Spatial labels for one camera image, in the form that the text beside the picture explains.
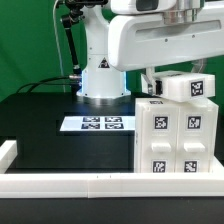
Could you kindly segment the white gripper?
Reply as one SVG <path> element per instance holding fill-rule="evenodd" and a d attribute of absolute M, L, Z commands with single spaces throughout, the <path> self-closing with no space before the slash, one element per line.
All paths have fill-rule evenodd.
<path fill-rule="evenodd" d="M 166 24 L 158 13 L 119 15 L 109 25 L 109 63 L 120 71 L 148 67 L 150 95 L 155 94 L 154 67 L 193 61 L 191 72 L 203 73 L 203 58 L 219 55 L 224 55 L 224 6 L 205 6 L 192 23 Z"/>

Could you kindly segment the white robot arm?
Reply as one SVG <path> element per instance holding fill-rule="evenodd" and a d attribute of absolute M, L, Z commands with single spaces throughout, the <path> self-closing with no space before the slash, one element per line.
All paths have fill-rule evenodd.
<path fill-rule="evenodd" d="M 118 99 L 123 73 L 144 69 L 153 95 L 186 102 L 215 95 L 203 60 L 224 55 L 224 0 L 109 0 L 111 21 L 91 3 L 84 9 L 87 67 L 83 96 Z"/>

